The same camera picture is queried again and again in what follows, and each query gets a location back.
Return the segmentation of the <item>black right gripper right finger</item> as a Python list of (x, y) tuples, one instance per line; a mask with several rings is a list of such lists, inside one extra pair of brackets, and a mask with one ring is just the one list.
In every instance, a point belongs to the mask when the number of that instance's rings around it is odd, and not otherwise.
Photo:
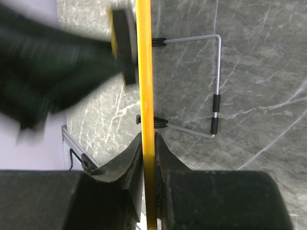
[(279, 188), (262, 171), (197, 171), (155, 134), (157, 215), (164, 230), (291, 230)]

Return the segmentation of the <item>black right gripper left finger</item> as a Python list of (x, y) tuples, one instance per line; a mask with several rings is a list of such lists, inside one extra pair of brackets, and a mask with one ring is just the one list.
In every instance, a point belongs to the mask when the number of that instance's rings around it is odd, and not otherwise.
[(1, 171), (3, 230), (134, 230), (141, 219), (142, 138), (93, 171)]

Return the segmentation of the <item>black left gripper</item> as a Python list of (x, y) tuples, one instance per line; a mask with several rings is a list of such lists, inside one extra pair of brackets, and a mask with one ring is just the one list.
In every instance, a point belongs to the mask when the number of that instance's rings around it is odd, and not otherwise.
[(0, 7), (0, 110), (21, 129), (40, 129), (122, 72), (108, 41), (44, 25)]

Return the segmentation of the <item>yellow whiteboard eraser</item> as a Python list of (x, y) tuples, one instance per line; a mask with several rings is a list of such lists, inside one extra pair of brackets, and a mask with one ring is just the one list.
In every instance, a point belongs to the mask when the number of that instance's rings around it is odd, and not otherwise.
[(137, 29), (130, 8), (111, 8), (111, 46), (115, 58), (125, 65), (122, 72), (126, 85), (137, 82)]

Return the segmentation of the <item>yellow-framed whiteboard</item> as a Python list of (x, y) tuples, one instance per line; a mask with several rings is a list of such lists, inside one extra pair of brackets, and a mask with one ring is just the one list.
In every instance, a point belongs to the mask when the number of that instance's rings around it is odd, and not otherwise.
[(151, 2), (136, 1), (142, 151), (147, 229), (157, 229)]

